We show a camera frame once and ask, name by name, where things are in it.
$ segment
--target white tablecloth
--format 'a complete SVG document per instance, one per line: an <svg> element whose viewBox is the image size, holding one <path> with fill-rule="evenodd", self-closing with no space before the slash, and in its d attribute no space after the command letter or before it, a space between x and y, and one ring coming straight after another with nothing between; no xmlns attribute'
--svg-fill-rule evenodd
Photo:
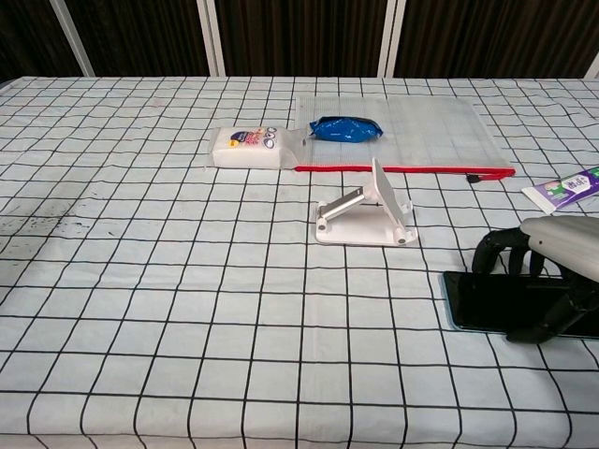
<svg viewBox="0 0 599 449"><path fill-rule="evenodd" d="M321 246L366 173L204 169L207 130L297 95L456 95L517 176L390 174L406 248ZM599 165L599 81L15 80L0 93L0 447L599 444L599 344L447 321L443 270ZM563 213L598 216L588 199Z"/></svg>

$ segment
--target white phone stand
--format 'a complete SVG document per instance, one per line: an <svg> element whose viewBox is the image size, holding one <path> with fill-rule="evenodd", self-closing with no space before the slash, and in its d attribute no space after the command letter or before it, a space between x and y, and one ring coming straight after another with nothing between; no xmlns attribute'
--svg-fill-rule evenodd
<svg viewBox="0 0 599 449"><path fill-rule="evenodd" d="M375 205L363 205L369 201ZM415 229L406 229L403 215L412 202L398 205L391 184L373 158L373 179L364 187L316 209L316 240L326 244L402 246L416 240Z"/></svg>

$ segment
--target dark curtain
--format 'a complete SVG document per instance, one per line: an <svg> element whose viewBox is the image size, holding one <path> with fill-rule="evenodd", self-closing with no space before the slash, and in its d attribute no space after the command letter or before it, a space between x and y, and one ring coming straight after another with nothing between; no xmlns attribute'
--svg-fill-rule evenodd
<svg viewBox="0 0 599 449"><path fill-rule="evenodd" d="M95 74L209 75L196 0L66 0Z"/></svg>
<svg viewBox="0 0 599 449"><path fill-rule="evenodd" d="M0 1L0 82L81 75L48 0Z"/></svg>
<svg viewBox="0 0 599 449"><path fill-rule="evenodd" d="M597 0L408 0L395 76L582 78Z"/></svg>
<svg viewBox="0 0 599 449"><path fill-rule="evenodd" d="M376 76L387 0L216 0L228 75Z"/></svg>

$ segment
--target blue plastic bag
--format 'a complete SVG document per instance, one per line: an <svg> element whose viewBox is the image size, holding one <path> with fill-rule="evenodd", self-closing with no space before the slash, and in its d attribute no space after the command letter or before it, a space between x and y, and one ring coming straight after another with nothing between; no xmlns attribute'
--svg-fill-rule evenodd
<svg viewBox="0 0 599 449"><path fill-rule="evenodd" d="M312 134L322 140L360 143L383 136L383 130L373 120L359 117L321 117L311 122Z"/></svg>

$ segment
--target toothpaste tube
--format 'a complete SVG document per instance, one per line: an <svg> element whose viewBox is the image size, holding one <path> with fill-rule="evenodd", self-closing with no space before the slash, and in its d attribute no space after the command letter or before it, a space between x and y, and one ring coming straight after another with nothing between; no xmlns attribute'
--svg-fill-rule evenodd
<svg viewBox="0 0 599 449"><path fill-rule="evenodd" d="M582 170L562 180L525 187L522 192L546 214L599 192L599 167Z"/></svg>

